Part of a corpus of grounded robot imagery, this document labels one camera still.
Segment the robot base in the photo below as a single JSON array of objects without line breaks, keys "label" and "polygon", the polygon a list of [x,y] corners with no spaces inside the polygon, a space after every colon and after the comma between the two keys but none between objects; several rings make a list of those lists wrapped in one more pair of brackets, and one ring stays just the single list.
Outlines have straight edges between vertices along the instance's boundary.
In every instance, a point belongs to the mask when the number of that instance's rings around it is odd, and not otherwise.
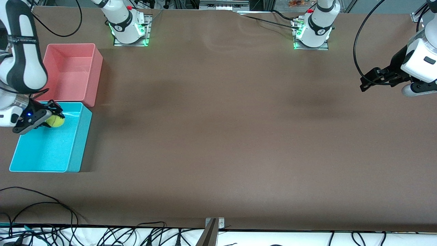
[{"label": "robot base", "polygon": [[[300,22],[299,19],[294,19],[294,20],[292,20],[290,22],[291,22],[291,26],[297,26],[299,28],[302,27],[302,22]],[[329,48],[328,48],[328,41],[325,41],[319,47],[309,47],[309,46],[304,45],[302,43],[302,41],[300,41],[299,39],[296,38],[296,35],[297,35],[298,31],[300,31],[300,30],[293,29],[293,46],[294,46],[294,49],[329,50]]]},{"label": "robot base", "polygon": [[136,42],[133,42],[131,44],[125,44],[120,41],[118,41],[114,36],[114,46],[129,46],[129,47],[144,47],[149,46],[149,39],[150,39],[150,31],[152,29],[152,15],[151,14],[145,14],[144,15],[144,22],[148,23],[148,25],[144,26],[144,32],[145,35],[139,38]]}]

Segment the brown table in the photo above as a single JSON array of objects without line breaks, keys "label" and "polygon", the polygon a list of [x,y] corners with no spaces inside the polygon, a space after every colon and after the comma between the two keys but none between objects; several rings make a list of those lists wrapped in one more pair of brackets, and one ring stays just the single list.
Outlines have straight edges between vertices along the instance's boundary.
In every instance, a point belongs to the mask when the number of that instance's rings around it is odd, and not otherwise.
[{"label": "brown table", "polygon": [[[79,20],[76,8],[35,13],[63,34]],[[103,13],[83,14],[69,38],[37,24],[43,54],[92,42],[104,57],[81,172],[9,172],[18,136],[3,128],[0,187],[55,196],[84,224],[201,227],[218,216],[232,228],[436,231],[436,96],[360,91],[352,44],[363,15],[340,14],[330,50],[317,52],[230,11],[164,11],[149,47],[113,47]],[[363,71],[388,65],[414,26],[408,15],[372,17],[357,49]],[[42,200],[8,191],[0,210]],[[69,214],[43,206],[18,221]]]}]

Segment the tennis ball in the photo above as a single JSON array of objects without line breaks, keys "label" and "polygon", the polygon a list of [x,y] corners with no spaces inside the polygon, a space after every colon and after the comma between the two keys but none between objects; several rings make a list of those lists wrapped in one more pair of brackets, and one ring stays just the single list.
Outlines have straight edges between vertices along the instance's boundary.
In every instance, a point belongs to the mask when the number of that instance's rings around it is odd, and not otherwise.
[{"label": "tennis ball", "polygon": [[60,127],[64,124],[65,118],[61,118],[58,115],[52,115],[45,122],[51,127]]}]

